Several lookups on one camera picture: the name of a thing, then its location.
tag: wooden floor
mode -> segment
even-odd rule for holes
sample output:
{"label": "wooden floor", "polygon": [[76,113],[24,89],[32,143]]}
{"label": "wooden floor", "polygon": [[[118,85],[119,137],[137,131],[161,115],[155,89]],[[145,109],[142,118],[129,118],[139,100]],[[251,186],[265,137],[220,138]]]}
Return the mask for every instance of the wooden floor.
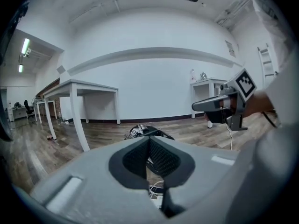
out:
{"label": "wooden floor", "polygon": [[[47,140],[50,130],[46,118],[43,124],[21,119],[11,123],[14,141],[1,144],[1,155],[7,162],[7,171],[12,182],[30,192],[33,186],[51,172],[83,152],[73,123],[59,125],[53,119],[57,140]],[[216,124],[207,128],[203,118],[147,123],[160,128],[175,140],[198,146],[230,149],[231,138],[225,125]],[[134,124],[82,123],[90,149],[103,147],[124,140]],[[248,140],[259,138],[272,129],[261,114],[252,115],[243,121],[247,131],[232,132],[233,150],[240,150]],[[155,183],[159,177],[148,172],[148,180]]]}

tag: white fabric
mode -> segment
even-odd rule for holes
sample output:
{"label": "white fabric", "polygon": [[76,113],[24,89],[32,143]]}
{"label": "white fabric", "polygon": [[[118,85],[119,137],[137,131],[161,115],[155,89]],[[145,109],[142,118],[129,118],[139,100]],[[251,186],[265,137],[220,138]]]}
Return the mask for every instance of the white fabric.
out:
{"label": "white fabric", "polygon": [[283,64],[285,67],[268,86],[266,93],[282,125],[299,122],[299,48],[296,46]]}
{"label": "white fabric", "polygon": [[253,0],[253,7],[259,20],[263,23],[270,34],[279,72],[281,72],[294,44],[292,43],[290,37],[283,32],[279,21],[266,14],[266,12],[260,8],[255,0]]}

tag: ceiling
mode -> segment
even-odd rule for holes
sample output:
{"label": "ceiling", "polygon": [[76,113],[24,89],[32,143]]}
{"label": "ceiling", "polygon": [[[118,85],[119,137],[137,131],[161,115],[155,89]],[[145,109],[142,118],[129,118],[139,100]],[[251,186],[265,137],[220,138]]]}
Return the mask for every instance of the ceiling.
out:
{"label": "ceiling", "polygon": [[[19,71],[19,55],[25,38],[21,31],[15,30],[4,57],[6,69]],[[55,51],[34,41],[30,41],[28,47],[31,49],[31,53],[28,57],[23,58],[23,73],[35,74],[53,56]]]}
{"label": "ceiling", "polygon": [[234,2],[236,5],[242,1],[199,0],[194,3],[186,0],[47,0],[46,6],[51,8],[51,12],[54,11],[59,13],[60,17],[64,17],[66,23],[79,28],[94,20],[104,19],[119,12],[117,6],[120,12],[143,7],[173,8],[217,21],[221,14],[224,17],[227,16],[223,13],[225,9],[230,8]]}
{"label": "ceiling", "polygon": [[[29,8],[43,10],[55,16],[57,22],[78,29],[92,21],[130,9],[144,7],[172,8],[210,19],[219,25],[232,29],[235,24],[246,18],[253,7],[251,0],[31,0]],[[5,56],[5,65],[18,71],[19,54],[25,36],[20,31],[14,33]],[[37,73],[54,51],[30,41],[33,52],[23,59],[24,73]]]}

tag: pipe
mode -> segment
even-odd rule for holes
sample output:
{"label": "pipe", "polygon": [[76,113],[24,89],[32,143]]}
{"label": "pipe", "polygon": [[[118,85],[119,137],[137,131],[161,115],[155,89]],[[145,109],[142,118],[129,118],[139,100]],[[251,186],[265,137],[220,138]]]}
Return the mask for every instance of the pipe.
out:
{"label": "pipe", "polygon": [[245,0],[241,5],[240,7],[237,7],[235,9],[235,12],[234,12],[234,15],[236,15],[237,13],[240,12],[241,9],[243,9],[251,0]]}
{"label": "pipe", "polygon": [[233,26],[229,27],[228,30],[234,29],[239,23],[245,21],[248,18],[248,16],[245,16],[243,19],[237,21]]}
{"label": "pipe", "polygon": [[106,16],[108,16],[107,13],[106,13],[105,10],[104,10],[102,4],[100,4],[100,7],[102,8],[103,13],[104,13]]}
{"label": "pipe", "polygon": [[35,56],[40,55],[40,56],[44,56],[44,57],[46,57],[46,58],[48,58],[48,59],[51,59],[51,56],[48,56],[48,55],[43,54],[43,53],[41,53],[41,52],[38,52],[38,51],[35,51],[35,50],[31,50],[30,54],[31,54],[32,52],[33,52],[32,55],[35,55]]}
{"label": "pipe", "polygon": [[117,1],[116,1],[116,0],[114,0],[114,3],[115,3],[115,5],[116,5],[116,7],[117,7],[117,10],[118,10],[118,12],[120,13],[120,12],[121,12],[121,10],[120,10],[120,7],[118,6],[118,3],[117,3]]}
{"label": "pipe", "polygon": [[72,23],[72,22],[75,21],[78,17],[80,17],[80,16],[82,16],[83,14],[89,12],[90,10],[94,9],[95,7],[98,7],[98,5],[92,6],[90,9],[84,11],[84,12],[81,13],[80,15],[78,15],[78,16],[76,16],[75,18],[71,19],[71,20],[69,21],[69,23]]}
{"label": "pipe", "polygon": [[227,17],[226,19],[224,19],[223,23],[220,24],[221,26],[223,26],[227,21],[228,19],[234,19],[238,14],[239,12],[250,2],[251,0],[247,0],[245,3],[243,3],[238,9],[237,11],[233,12],[234,13],[234,16],[233,17]]}
{"label": "pipe", "polygon": [[[243,0],[243,1],[240,1],[240,0],[239,0],[238,4],[233,8],[233,10],[230,12],[230,14],[232,14],[232,13],[236,13],[236,11],[238,11],[238,10],[243,6],[244,3],[247,3],[247,1],[248,1],[248,0]],[[228,6],[228,9],[231,8],[231,6],[232,6],[235,2],[236,2],[236,0],[234,0],[234,1]],[[226,18],[219,20],[219,19],[221,18],[222,14],[223,14],[226,10],[227,10],[227,9],[223,10],[223,11],[217,16],[217,18],[214,20],[214,22],[216,22],[217,24],[219,24],[220,21],[227,20]]]}

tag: table leg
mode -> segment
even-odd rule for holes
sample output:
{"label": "table leg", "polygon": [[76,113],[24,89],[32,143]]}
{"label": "table leg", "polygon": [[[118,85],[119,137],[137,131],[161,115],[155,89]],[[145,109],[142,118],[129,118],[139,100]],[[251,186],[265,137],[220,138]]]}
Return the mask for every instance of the table leg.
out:
{"label": "table leg", "polygon": [[34,116],[36,117],[36,105],[33,105],[33,109],[34,109]]}
{"label": "table leg", "polygon": [[39,118],[39,123],[42,124],[41,112],[39,111],[39,104],[37,103],[37,114]]}
{"label": "table leg", "polygon": [[53,101],[53,106],[54,106],[55,119],[57,119],[55,100]]}
{"label": "table leg", "polygon": [[75,129],[79,138],[79,141],[81,143],[81,146],[84,150],[84,152],[90,150],[80,119],[80,112],[78,107],[78,97],[77,97],[77,84],[72,83],[70,88],[70,98],[71,98],[71,113],[73,115],[74,119],[74,125]]}
{"label": "table leg", "polygon": [[195,119],[195,111],[192,109],[192,104],[194,103],[195,89],[194,86],[191,85],[191,118]]}
{"label": "table leg", "polygon": [[88,116],[87,116],[86,97],[83,96],[82,99],[83,99],[83,110],[84,110],[84,115],[85,115],[86,123],[89,123],[89,119],[88,119]]}
{"label": "table leg", "polygon": [[114,103],[115,103],[116,120],[117,120],[117,124],[119,125],[121,123],[121,119],[120,119],[120,113],[119,113],[119,107],[118,107],[118,91],[116,91],[114,93]]}
{"label": "table leg", "polygon": [[[213,97],[213,96],[215,96],[214,83],[213,83],[213,82],[210,82],[210,83],[209,83],[209,97],[211,98],[211,97]],[[209,128],[212,128],[212,127],[213,127],[213,123],[212,123],[211,121],[208,121],[208,122],[207,122],[207,126],[208,126]]]}
{"label": "table leg", "polygon": [[45,110],[46,110],[46,116],[47,116],[47,120],[48,120],[48,124],[49,124],[49,128],[50,128],[52,137],[53,137],[53,139],[57,139],[55,132],[54,132],[53,125],[52,125],[51,116],[50,116],[48,98],[45,98]]}

